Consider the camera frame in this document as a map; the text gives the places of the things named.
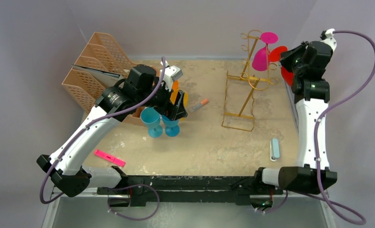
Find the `red wine glass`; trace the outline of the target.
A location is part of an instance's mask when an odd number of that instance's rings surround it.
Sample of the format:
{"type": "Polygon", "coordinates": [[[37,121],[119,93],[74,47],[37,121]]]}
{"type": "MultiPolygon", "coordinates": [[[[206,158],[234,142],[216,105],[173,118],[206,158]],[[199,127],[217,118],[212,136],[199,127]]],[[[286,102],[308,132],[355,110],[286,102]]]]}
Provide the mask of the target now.
{"type": "MultiPolygon", "coordinates": [[[[288,50],[288,48],[286,46],[279,46],[275,49],[273,49],[270,54],[269,54],[269,61],[270,62],[279,62],[280,58],[281,58],[281,54],[283,52],[286,52],[288,50]]],[[[282,75],[282,78],[284,79],[284,81],[289,85],[289,86],[292,86],[292,83],[293,83],[293,79],[294,79],[294,74],[287,71],[284,67],[280,67],[280,72],[281,72],[281,75],[282,75]]]]}

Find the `blue wine glass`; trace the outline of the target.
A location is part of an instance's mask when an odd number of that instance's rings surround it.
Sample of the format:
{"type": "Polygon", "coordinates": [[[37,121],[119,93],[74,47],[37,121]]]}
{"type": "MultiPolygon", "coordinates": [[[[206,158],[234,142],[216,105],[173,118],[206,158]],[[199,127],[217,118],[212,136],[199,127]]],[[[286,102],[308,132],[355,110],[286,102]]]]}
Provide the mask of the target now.
{"type": "Polygon", "coordinates": [[[140,118],[148,129],[148,135],[152,138],[158,138],[163,134],[163,128],[160,125],[161,115],[152,107],[145,108],[140,118]]]}
{"type": "Polygon", "coordinates": [[[169,137],[176,137],[180,133],[179,120],[172,121],[165,115],[162,115],[162,121],[165,125],[165,134],[169,137]]]}

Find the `blue wine glass front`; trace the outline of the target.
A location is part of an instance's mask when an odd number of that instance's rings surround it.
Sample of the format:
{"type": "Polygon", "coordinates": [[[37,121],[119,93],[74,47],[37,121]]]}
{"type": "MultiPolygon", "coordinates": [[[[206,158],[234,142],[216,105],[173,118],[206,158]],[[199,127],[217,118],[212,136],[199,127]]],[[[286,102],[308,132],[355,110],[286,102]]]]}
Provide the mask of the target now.
{"type": "Polygon", "coordinates": [[[152,138],[158,138],[163,134],[163,128],[160,125],[161,115],[152,107],[145,108],[140,118],[148,129],[148,135],[152,138]]]}

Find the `yellow wine glass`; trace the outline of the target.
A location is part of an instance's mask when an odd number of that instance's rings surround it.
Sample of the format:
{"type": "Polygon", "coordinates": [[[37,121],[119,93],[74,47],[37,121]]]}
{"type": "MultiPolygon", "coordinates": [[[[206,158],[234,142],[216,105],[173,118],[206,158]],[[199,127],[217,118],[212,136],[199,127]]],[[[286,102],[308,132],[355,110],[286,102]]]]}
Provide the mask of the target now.
{"type": "Polygon", "coordinates": [[[175,89],[171,94],[171,102],[172,104],[176,104],[178,95],[183,94],[183,98],[181,98],[181,103],[183,104],[183,107],[186,109],[188,104],[188,94],[187,92],[181,90],[181,89],[175,89]]]}

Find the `orange wine glass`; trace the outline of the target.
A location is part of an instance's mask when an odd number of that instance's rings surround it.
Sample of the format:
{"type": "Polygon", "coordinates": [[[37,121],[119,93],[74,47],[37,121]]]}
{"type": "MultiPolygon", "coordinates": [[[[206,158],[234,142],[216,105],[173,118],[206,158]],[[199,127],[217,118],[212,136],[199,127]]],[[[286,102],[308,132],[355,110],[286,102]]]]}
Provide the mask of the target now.
{"type": "Polygon", "coordinates": [[[176,81],[173,82],[172,90],[174,92],[179,90],[179,81],[178,80],[176,80],[176,81]]]}

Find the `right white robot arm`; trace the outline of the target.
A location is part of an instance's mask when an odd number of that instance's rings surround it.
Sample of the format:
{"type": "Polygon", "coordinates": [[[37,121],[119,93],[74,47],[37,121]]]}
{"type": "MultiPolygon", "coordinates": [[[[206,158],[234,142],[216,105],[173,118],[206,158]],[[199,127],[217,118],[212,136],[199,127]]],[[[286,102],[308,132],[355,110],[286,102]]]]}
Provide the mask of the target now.
{"type": "Polygon", "coordinates": [[[330,85],[322,77],[336,47],[337,41],[330,37],[302,42],[280,54],[281,74],[291,87],[298,113],[298,158],[295,166],[258,169],[258,177],[252,181],[256,192],[264,193],[273,185],[288,191],[320,194],[337,182],[326,150],[325,115],[330,85]]]}

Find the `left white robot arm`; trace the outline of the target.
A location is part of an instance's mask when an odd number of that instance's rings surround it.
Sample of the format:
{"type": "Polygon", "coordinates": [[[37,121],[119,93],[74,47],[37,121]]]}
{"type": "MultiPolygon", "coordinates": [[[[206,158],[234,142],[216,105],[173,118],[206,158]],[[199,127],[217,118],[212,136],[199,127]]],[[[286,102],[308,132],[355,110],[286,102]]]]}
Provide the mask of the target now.
{"type": "Polygon", "coordinates": [[[99,187],[124,193],[127,181],[120,168],[94,168],[83,163],[98,143],[138,107],[151,107],[171,121],[185,118],[184,92],[171,101],[173,83],[182,76],[179,67],[169,64],[161,69],[161,76],[151,66],[133,67],[127,77],[102,92],[84,122],[59,149],[38,157],[37,164],[46,173],[46,180],[69,197],[99,187]]]}

